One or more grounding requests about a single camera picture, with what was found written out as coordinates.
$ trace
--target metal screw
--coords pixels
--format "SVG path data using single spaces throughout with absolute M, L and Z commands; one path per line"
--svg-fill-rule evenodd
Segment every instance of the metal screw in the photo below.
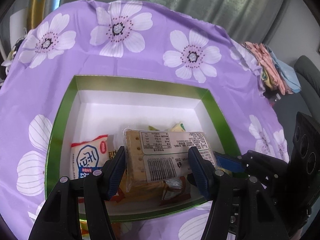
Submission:
M 94 176 L 99 176 L 102 174 L 102 170 L 95 170 L 93 173 L 92 173 Z
M 222 170 L 216 170 L 214 172 L 217 176 L 222 176 L 224 174 L 224 172 Z
M 60 182 L 61 183 L 65 183 L 65 182 L 67 182 L 68 181 L 68 177 L 61 177 L 60 178 Z
M 251 177 L 249 178 L 249 180 L 250 180 L 252 183 L 256 183 L 256 182 L 258 181 L 258 179 L 257 179 L 256 177 L 254 177 L 254 176 L 251 176 Z
M 235 216 L 231 216 L 230 217 L 230 223 L 234 223 L 236 222 L 236 217 Z

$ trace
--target purple tablecloth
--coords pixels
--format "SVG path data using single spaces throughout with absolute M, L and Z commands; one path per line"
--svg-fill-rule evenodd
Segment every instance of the purple tablecloth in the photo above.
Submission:
M 0 213 L 28 239 L 44 201 L 52 123 L 76 74 L 119 75 L 210 89 L 242 154 L 288 161 L 273 109 L 261 95 L 260 66 L 223 28 L 163 6 L 81 0 L 64 4 L 29 32 L 0 90 Z M 200 239 L 209 207 L 125 223 L 123 239 Z

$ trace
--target barcode number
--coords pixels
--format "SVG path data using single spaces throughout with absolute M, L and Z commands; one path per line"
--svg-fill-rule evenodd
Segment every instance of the barcode number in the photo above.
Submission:
M 165 180 L 177 177 L 172 159 L 148 159 L 151 181 Z

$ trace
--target wall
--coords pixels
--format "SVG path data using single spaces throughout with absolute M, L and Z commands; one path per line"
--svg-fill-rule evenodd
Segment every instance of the wall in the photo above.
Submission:
M 290 66 L 306 55 L 320 70 L 320 27 L 303 0 L 290 1 L 269 46 Z

